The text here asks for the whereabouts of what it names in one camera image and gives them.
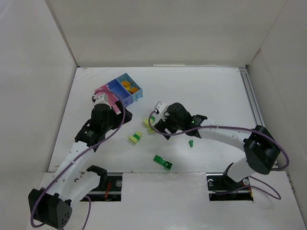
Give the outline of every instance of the green rectangular block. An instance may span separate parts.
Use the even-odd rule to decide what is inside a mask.
[[[172,163],[168,162],[167,160],[163,159],[162,157],[159,157],[158,155],[156,155],[153,159],[153,161],[157,162],[158,164],[162,165],[163,167],[165,167],[166,169],[170,170],[172,167]]]

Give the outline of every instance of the white panel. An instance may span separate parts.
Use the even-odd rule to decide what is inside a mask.
[[[121,202],[93,202],[87,230],[305,230],[285,172],[256,175],[282,199],[253,189],[252,201],[209,201],[205,173],[125,173]],[[41,186],[51,181],[46,173]],[[257,181],[252,185],[271,191]],[[65,227],[83,226],[88,202],[73,209]],[[41,230],[52,230],[44,226]]]
[[[81,66],[249,64],[286,0],[48,0]]]
[[[159,155],[173,164],[172,172],[223,172],[230,163],[245,156],[239,149],[215,140],[187,135],[166,140],[161,135],[148,134],[143,125],[143,119],[162,101],[182,103],[192,115],[206,115],[223,125],[254,128],[238,68],[78,68],[49,171],[54,172],[66,158],[75,136],[90,118],[94,90],[126,72],[143,88],[144,97],[127,107],[133,114],[132,121],[103,143],[87,166],[94,164],[108,172],[165,172],[153,161]],[[143,137],[134,145],[128,137],[136,131],[141,131]]]
[[[76,66],[42,0],[0,1],[0,223],[23,229]]]
[[[307,221],[307,1],[288,0],[249,72],[266,126],[290,155],[288,169]]]

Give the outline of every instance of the metal bolt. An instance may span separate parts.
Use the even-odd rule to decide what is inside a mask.
[[[244,185],[249,185],[249,180],[248,180],[248,179],[246,179],[246,178],[245,178],[245,179],[243,179],[243,181],[242,181],[242,182],[243,182],[243,184],[244,184]]]
[[[213,179],[209,179],[209,180],[208,180],[208,185],[209,185],[209,186],[213,186]]]
[[[117,187],[121,187],[122,182],[121,182],[120,180],[118,180],[118,181],[116,181],[115,185],[116,185]]]

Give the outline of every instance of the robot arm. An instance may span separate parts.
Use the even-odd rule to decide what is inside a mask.
[[[254,173],[269,174],[280,153],[279,149],[267,139],[247,131],[218,128],[217,122],[205,116],[191,116],[180,103],[168,106],[158,102],[155,109],[157,122],[154,127],[162,133],[174,134],[178,130],[186,131],[200,126],[210,126],[212,128],[197,129],[186,134],[217,140],[245,152],[246,156],[243,159],[229,165],[223,173],[224,180],[228,180],[227,183],[238,183]],[[256,126],[255,130],[272,137],[263,126]]]
[[[119,101],[115,103],[115,106],[117,112],[109,105],[108,96],[105,93],[95,99],[91,119],[81,128],[75,137],[75,142],[68,156],[52,177],[55,178],[63,173],[68,165],[72,164],[72,166],[47,190],[38,204],[34,219],[56,229],[62,229],[70,219],[75,205],[94,188],[105,186],[107,171],[94,165],[89,167],[80,179],[75,180],[80,177],[80,171],[95,154],[98,146],[90,149],[76,161],[74,159],[89,147],[104,140],[108,131],[118,128],[123,119],[123,110],[126,114],[124,123],[132,119],[132,114],[123,108]],[[33,189],[29,194],[28,200],[31,212],[43,191],[44,188]]]

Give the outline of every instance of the wall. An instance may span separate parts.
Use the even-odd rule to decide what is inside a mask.
[[[286,0],[47,0],[81,66],[249,64]]]
[[[0,1],[0,223],[25,229],[76,65],[42,0]]]
[[[307,223],[307,1],[288,0],[248,68],[267,128],[290,156]]]

